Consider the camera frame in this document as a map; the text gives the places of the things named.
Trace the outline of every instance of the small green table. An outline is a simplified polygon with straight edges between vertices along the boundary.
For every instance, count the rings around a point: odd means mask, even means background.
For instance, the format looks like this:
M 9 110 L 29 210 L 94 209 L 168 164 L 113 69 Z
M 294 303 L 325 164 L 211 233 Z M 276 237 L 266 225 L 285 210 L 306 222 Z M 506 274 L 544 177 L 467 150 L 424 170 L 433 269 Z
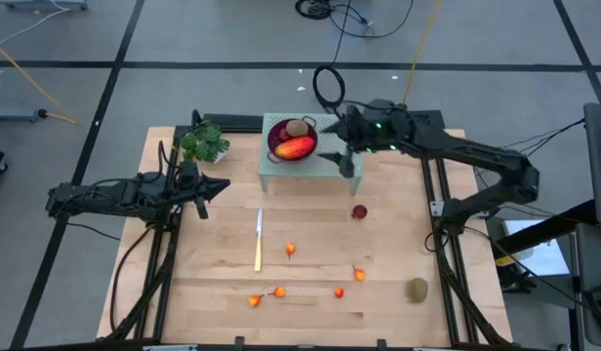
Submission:
M 315 129 L 318 133 L 318 144 L 313 153 L 306 159 L 297 162 L 274 163 L 268 160 L 268 132 L 277 123 L 295 118 L 301 119 L 310 125 L 315 121 Z M 268 189 L 268 179 L 271 176 L 295 176 L 295 177 L 336 177 L 350 181 L 350 195 L 357 193 L 357 188 L 363 176 L 363 156 L 353 154 L 352 163 L 355 165 L 354 177 L 345 179 L 340 175 L 338 165 L 318 157 L 322 152 L 339 152 L 343 154 L 346 149 L 346 143 L 335 134 L 320 133 L 326 127 L 329 127 L 338 121 L 338 117 L 333 114 L 302 114 L 302 113 L 266 113 L 263 115 L 263 125 L 261 127 L 261 156 L 260 156 L 260 180 L 261 190 L 266 192 Z

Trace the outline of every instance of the red bowl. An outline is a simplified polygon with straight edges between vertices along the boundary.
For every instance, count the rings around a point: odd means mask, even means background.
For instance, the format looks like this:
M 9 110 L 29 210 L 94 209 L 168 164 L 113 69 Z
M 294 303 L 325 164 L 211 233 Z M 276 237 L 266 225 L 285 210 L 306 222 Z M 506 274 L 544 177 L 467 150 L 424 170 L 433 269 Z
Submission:
M 318 145 L 318 133 L 316 132 L 316 120 L 314 120 L 313 118 L 311 118 L 309 116 L 303 116 L 300 119 L 309 126 L 309 132 L 307 133 L 307 137 L 311 137 L 315 141 L 311 151 L 307 152 L 303 156 L 300 156 L 300 157 L 297 157 L 294 159 L 289 159 L 289 160 L 284 160 L 282 158 L 277 157 L 274 154 L 274 149 L 276 149 L 277 146 L 279 146 L 280 144 L 287 141 L 287 140 L 282 140 L 280 137 L 280 134 L 281 134 L 281 131 L 283 131 L 285 129 L 285 126 L 288 125 L 288 122 L 294 120 L 294 118 L 290 118 L 290 119 L 283 120 L 283 121 L 275 124 L 274 127 L 272 127 L 270 129 L 270 132 L 268 132 L 268 150 L 270 150 L 270 151 L 268 152 L 267 158 L 270 162 L 275 163 L 275 164 L 282 163 L 282 162 L 297 162 L 297 161 L 303 160 L 303 159 L 311 156 L 313 151 L 316 150 L 316 146 Z

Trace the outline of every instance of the wooden tabletop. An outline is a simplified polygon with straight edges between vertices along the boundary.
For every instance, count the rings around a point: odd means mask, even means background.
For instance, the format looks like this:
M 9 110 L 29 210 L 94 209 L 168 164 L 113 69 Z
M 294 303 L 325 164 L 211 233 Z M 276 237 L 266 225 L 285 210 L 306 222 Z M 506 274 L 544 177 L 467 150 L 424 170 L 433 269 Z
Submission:
M 149 129 L 141 172 L 157 169 L 157 143 L 164 141 L 170 150 L 173 132 Z M 464 136 L 463 131 L 450 133 Z M 199 168 L 207 176 L 231 179 L 231 185 L 208 205 L 207 220 L 199 219 L 194 204 L 184 206 L 163 342 L 229 344 L 243 335 L 247 344 L 373 346 L 384 338 L 389 346 L 450 345 L 436 260 L 423 245 L 430 220 L 420 160 L 397 152 L 365 156 L 354 197 L 340 179 L 274 178 L 262 193 L 260 135 L 224 137 L 231 142 L 226 158 L 217 165 L 199 163 Z M 447 161 L 446 169 L 454 197 L 477 191 L 471 167 Z M 357 204 L 369 210 L 363 220 L 350 217 Z M 257 273 L 259 208 L 263 268 Z M 482 220 L 467 225 L 486 230 Z M 126 220 L 116 262 L 143 230 L 139 219 Z M 121 271 L 118 322 L 140 296 L 152 237 L 134 249 Z M 297 248 L 291 259 L 286 243 Z M 510 340 L 489 242 L 466 231 L 461 249 L 472 299 Z M 353 280 L 353 265 L 365 270 L 365 281 Z M 423 303 L 406 295 L 407 282 L 418 277 L 429 284 Z M 287 295 L 265 296 L 257 308 L 249 305 L 250 295 L 271 293 L 275 286 L 284 287 Z M 341 299 L 334 297 L 337 287 L 344 288 Z M 109 293 L 99 336 L 110 332 Z M 461 305 L 453 297 L 461 340 L 466 340 Z M 154 297 L 145 335 L 152 334 L 156 309 Z

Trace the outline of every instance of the gray floor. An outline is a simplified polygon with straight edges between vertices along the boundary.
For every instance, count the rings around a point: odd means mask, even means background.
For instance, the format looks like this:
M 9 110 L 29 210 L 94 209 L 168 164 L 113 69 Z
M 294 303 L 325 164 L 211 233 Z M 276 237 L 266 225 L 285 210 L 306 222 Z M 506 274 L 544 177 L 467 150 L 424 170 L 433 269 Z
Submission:
M 90 11 L 49 19 L 13 39 L 6 50 L 15 59 L 114 60 L 135 0 L 89 3 Z M 564 3 L 591 60 L 601 64 L 601 0 Z M 292 0 L 146 0 L 126 59 L 330 60 L 338 31 L 327 20 L 299 17 L 293 4 Z M 358 0 L 353 4 L 381 33 L 401 19 L 408 2 Z M 418 0 L 403 29 L 388 38 L 344 38 L 340 61 L 411 62 L 431 8 L 431 1 Z M 0 6 L 0 39 L 41 16 Z M 551 0 L 444 1 L 421 61 L 580 64 Z M 1 107 L 51 109 L 13 68 L 0 71 Z M 28 71 L 81 124 L 55 119 L 0 123 L 0 150 L 8 154 L 11 167 L 0 180 L 0 348 L 8 347 L 12 339 L 51 236 L 54 222 L 44 212 L 46 192 L 72 177 L 109 74 L 109 69 Z M 341 74 L 347 97 L 368 101 L 402 99 L 409 73 L 343 70 Z M 246 114 L 320 112 L 311 76 L 310 69 L 123 69 L 84 182 L 132 175 L 147 128 L 186 124 L 193 108 Z M 337 93 L 329 79 L 321 79 L 320 85 L 328 94 Z M 474 140 L 504 145 L 577 121 L 582 105 L 594 100 L 584 73 L 421 70 L 409 105 L 441 109 L 448 127 L 463 128 Z M 542 178 L 535 206 L 560 212 L 592 196 L 582 127 L 556 138 L 533 156 L 533 163 Z M 486 179 L 493 180 L 493 175 Z M 81 215 L 72 221 L 113 235 L 120 235 L 123 223 L 98 215 Z M 116 249 L 117 243 L 84 229 L 67 229 L 27 346 L 94 338 Z M 507 296 L 505 302 L 516 341 L 550 348 L 569 340 L 566 310 L 523 296 Z

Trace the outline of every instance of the potted plant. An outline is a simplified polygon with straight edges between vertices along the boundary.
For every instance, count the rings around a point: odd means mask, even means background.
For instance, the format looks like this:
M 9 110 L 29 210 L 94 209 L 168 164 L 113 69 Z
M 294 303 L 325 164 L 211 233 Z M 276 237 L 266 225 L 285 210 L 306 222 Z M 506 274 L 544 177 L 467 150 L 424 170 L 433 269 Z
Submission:
M 220 126 L 210 121 L 200 122 L 181 138 L 183 159 L 218 163 L 229 150 L 229 140 L 220 138 Z

